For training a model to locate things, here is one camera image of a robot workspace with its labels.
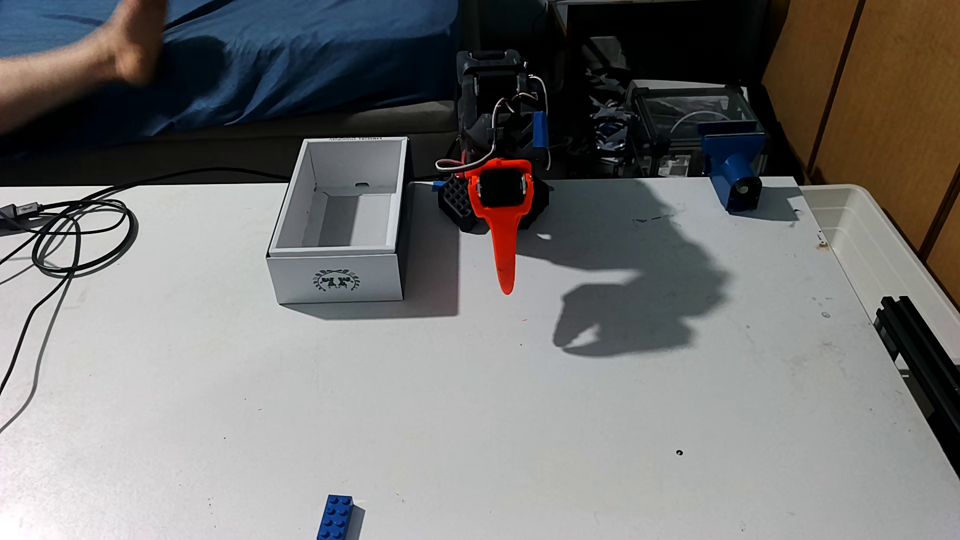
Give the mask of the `person's hand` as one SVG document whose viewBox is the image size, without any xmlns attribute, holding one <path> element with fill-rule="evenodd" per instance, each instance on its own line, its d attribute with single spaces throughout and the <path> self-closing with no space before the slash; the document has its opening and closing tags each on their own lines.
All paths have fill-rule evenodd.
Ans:
<svg viewBox="0 0 960 540">
<path fill-rule="evenodd" d="M 120 1 L 102 27 L 109 80 L 144 87 L 153 78 L 163 47 L 167 1 Z"/>
</svg>

